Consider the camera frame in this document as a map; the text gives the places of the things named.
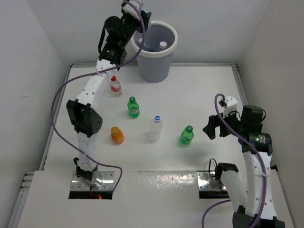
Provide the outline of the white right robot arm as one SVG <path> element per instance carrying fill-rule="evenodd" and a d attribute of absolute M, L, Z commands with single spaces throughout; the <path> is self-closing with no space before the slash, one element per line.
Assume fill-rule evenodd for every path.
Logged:
<path fill-rule="evenodd" d="M 234 130 L 247 170 L 247 189 L 243 189 L 239 170 L 231 163 L 218 163 L 215 180 L 227 188 L 233 205 L 232 225 L 235 228 L 284 228 L 285 223 L 277 218 L 273 205 L 270 183 L 272 139 L 262 132 L 266 112 L 261 107 L 245 105 L 241 117 L 233 108 L 227 116 L 211 115 L 204 133 L 213 140 L 215 129 L 220 128 L 220 137 Z"/>

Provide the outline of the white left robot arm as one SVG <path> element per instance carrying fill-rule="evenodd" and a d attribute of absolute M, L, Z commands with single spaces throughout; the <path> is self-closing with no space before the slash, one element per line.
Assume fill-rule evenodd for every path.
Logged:
<path fill-rule="evenodd" d="M 74 158 L 76 173 L 89 182 L 92 182 L 97 171 L 97 164 L 89 160 L 89 157 L 95 153 L 97 133 L 103 124 L 103 119 L 97 112 L 99 100 L 109 86 L 111 77 L 117 73 L 114 67 L 124 62 L 127 55 L 125 47 L 134 33 L 147 31 L 151 13 L 141 10 L 141 17 L 143 23 L 131 13 L 123 12 L 121 18 L 111 16 L 105 21 L 98 43 L 96 74 L 90 77 L 76 99 L 68 100 L 66 104 L 81 150 L 79 157 Z"/>

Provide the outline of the large clear bottle white cap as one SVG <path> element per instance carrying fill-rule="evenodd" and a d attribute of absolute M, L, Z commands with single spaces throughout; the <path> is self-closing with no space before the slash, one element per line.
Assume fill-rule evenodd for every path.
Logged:
<path fill-rule="evenodd" d="M 165 50 L 167 48 L 167 43 L 165 41 L 161 41 L 159 43 L 160 51 Z"/>

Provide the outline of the water bottle blue label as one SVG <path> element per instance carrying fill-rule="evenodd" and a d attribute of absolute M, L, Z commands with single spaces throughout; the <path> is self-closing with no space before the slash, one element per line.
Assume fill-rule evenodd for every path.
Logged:
<path fill-rule="evenodd" d="M 141 45 L 143 45 L 142 50 L 145 50 L 147 52 L 154 52 L 153 48 L 150 47 L 149 45 L 147 45 L 145 42 L 143 43 L 143 38 L 139 38 L 138 39 L 138 47 L 140 47 Z"/>

